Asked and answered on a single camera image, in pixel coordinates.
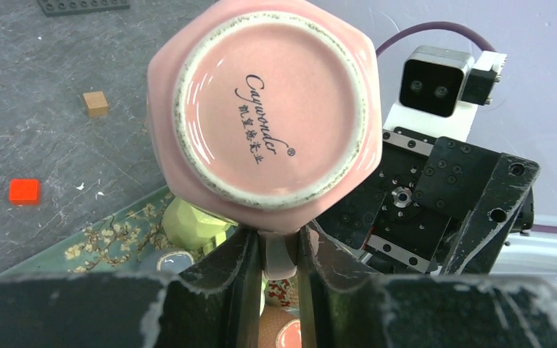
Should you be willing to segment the light pink hexagonal mug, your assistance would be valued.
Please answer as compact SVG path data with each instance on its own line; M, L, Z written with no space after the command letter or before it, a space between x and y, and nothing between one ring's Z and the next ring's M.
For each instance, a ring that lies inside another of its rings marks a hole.
M307 1L218 1L147 70L152 144L170 190L255 229L271 280L297 233L382 153L371 39Z

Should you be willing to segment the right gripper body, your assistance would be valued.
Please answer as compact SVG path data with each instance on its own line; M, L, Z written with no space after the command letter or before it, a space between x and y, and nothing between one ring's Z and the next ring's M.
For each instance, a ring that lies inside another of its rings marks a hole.
M380 273L442 273L502 154L406 128L385 131L380 165L318 224L362 250L361 261ZM533 220L531 187L509 234L530 229Z

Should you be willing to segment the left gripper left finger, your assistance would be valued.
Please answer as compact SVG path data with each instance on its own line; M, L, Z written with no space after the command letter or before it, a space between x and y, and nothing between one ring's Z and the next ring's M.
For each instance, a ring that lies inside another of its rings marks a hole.
M0 347L256 347L260 282L247 228L179 274L13 275L0 281Z

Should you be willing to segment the cream and green mug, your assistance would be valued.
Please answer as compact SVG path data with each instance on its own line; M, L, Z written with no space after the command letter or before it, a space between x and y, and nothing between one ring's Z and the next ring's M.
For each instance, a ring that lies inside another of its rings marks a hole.
M284 310L299 309L297 277L269 281L265 288L265 302Z

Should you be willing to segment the floral teal tray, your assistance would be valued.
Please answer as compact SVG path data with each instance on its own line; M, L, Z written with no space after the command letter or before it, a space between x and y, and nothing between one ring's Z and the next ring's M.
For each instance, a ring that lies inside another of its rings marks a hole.
M164 186L0 273L134 270L144 256L172 247L161 226L174 195Z

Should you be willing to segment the red cube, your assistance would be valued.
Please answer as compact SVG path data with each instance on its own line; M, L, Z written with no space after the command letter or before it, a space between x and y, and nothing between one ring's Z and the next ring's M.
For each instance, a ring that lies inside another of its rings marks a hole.
M15 178L9 185L9 202L17 206L41 203L41 183L38 179Z

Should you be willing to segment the blue-grey square mug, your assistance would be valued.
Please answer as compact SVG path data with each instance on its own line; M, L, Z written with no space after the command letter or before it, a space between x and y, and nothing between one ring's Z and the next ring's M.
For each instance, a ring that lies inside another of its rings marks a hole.
M201 249L158 249L142 257L137 270L179 274L200 261L204 255Z

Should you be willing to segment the tan wooden cube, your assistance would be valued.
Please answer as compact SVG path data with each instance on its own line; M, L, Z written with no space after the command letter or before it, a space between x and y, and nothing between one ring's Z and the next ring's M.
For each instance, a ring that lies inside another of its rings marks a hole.
M92 91L82 94L89 117L102 117L109 113L109 103L103 91Z

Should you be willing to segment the yellow-green hexagonal mug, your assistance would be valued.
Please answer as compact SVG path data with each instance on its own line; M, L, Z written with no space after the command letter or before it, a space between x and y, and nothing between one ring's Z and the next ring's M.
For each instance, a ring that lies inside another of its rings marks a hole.
M162 227L175 247L209 254L227 239L227 232L238 223L208 214L176 197L164 210Z

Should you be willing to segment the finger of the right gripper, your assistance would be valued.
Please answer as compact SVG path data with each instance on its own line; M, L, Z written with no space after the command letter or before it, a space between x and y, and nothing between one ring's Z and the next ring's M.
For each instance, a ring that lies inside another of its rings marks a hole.
M531 160L502 154L474 209L458 230L442 274L488 274L540 173Z

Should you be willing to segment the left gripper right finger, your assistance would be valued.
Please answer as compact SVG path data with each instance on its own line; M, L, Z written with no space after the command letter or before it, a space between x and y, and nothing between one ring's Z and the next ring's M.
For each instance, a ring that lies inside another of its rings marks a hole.
M304 347L557 347L557 290L525 276L384 275L300 230Z

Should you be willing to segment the grey lego baseplate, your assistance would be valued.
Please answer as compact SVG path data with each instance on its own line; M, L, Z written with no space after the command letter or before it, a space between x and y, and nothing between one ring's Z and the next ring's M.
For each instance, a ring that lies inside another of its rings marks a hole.
M129 0L37 0L47 17L130 9Z

